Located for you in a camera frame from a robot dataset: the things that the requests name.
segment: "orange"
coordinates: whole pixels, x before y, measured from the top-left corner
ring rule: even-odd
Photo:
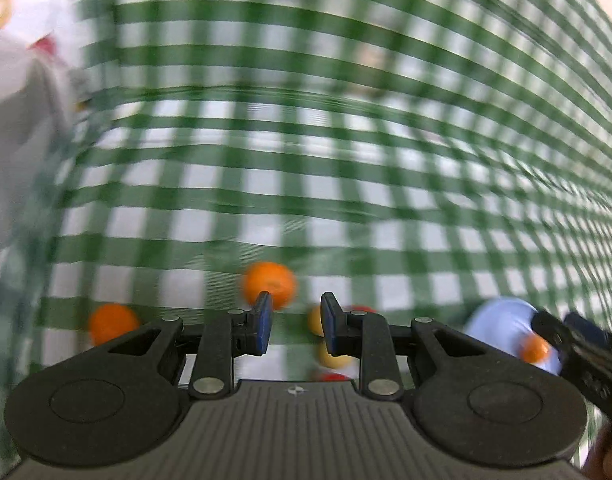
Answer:
[[[95,346],[132,332],[139,325],[140,320],[135,313],[118,303],[104,304],[88,318],[88,331]]]
[[[548,342],[538,336],[535,332],[532,332],[527,335],[522,342],[520,357],[523,361],[534,365],[544,361],[544,359],[548,357],[549,352],[550,345]]]
[[[248,304],[254,304],[260,292],[270,292],[273,310],[280,310],[294,297],[297,280],[288,267],[273,262],[257,262],[246,271],[241,288]]]

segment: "green gingham tablecloth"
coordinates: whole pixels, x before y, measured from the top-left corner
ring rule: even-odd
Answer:
[[[299,291],[239,377],[309,378],[306,315],[329,290],[400,324],[461,326],[508,295],[612,329],[612,24],[593,0],[81,0],[80,15],[93,111],[1,259],[0,472],[6,393],[87,348],[97,306],[201,322],[242,304],[258,260]]]

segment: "metal rivet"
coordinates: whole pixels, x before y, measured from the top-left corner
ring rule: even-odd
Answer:
[[[368,383],[368,389],[375,395],[389,396],[396,394],[400,390],[400,386],[390,379],[375,379]]]
[[[218,394],[224,389],[224,381],[217,377],[202,377],[193,383],[193,388],[201,394]]]

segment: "black tool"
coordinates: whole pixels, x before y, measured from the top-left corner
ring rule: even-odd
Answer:
[[[610,418],[612,440],[612,334],[579,314],[568,314],[561,322],[538,312],[531,327],[558,350],[560,376]]]
[[[31,375],[6,405],[22,456],[8,478],[583,478],[567,462],[586,424],[579,390],[429,318],[389,325],[326,293],[328,351],[360,360],[358,383],[235,386],[232,360],[266,351],[271,313],[263,293],[203,325],[165,317]]]

